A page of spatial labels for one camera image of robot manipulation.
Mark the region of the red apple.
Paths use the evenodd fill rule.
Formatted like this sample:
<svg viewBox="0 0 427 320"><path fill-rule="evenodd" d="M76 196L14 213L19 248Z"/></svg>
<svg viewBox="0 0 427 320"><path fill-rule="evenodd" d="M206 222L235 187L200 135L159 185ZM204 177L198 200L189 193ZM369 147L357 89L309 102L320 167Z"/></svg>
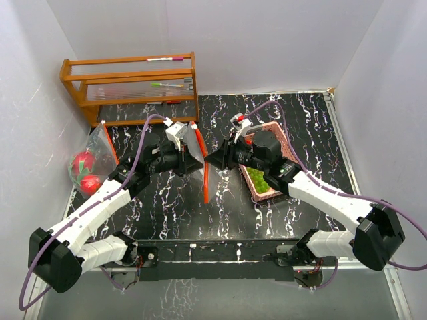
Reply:
<svg viewBox="0 0 427 320"><path fill-rule="evenodd" d="M102 181L97 175L86 175L81 180L81 191L84 195L92 196L102 186Z"/></svg>

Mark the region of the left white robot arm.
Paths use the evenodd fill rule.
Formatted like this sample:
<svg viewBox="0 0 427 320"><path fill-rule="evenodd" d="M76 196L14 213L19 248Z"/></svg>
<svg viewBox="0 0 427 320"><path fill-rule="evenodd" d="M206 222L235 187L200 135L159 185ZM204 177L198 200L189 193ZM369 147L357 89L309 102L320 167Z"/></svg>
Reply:
<svg viewBox="0 0 427 320"><path fill-rule="evenodd" d="M87 271L107 263L123 266L137 261L137 242L118 231L103 240L88 239L116 211L126 206L150 183L151 176L172 171L180 177L202 173L203 152L190 129L178 149L172 141L162 143L148 133L141 155L128 154L98 191L73 214L50 230L36 229L29 240L29 269L58 293L73 287Z"/></svg>

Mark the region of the red green dragon fruit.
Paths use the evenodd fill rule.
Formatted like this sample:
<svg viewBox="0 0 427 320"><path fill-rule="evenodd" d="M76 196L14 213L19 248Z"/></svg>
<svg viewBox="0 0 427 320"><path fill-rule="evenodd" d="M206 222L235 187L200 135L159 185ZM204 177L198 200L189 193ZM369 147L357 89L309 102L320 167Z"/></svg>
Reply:
<svg viewBox="0 0 427 320"><path fill-rule="evenodd" d="M81 180L89 175L94 167L95 157L89 150L76 154L69 163L68 172L72 182L76 186L81 185Z"/></svg>

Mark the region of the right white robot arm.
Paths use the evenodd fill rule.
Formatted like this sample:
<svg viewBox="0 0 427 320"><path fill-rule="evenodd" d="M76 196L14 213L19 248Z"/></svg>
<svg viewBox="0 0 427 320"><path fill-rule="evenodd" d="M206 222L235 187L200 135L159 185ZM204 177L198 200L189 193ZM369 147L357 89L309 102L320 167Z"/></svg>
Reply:
<svg viewBox="0 0 427 320"><path fill-rule="evenodd" d="M258 131L251 143L243 137L224 139L205 160L219 170L243 165L261 171L273 190L315 207L345 227L345 231L309 230L289 253L294 261L311 265L323 257L347 257L371 270L383 270L405 240L396 211L314 181L282 154L281 147L271 131Z"/></svg>

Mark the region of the clear orange zip bag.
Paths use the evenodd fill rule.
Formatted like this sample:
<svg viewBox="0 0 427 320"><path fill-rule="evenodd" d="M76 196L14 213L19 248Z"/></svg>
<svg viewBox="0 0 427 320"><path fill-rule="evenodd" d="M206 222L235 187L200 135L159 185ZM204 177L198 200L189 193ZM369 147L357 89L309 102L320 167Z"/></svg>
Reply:
<svg viewBox="0 0 427 320"><path fill-rule="evenodd" d="M94 195L119 164L104 120L90 133L86 146L71 157L67 170L74 187Z"/></svg>

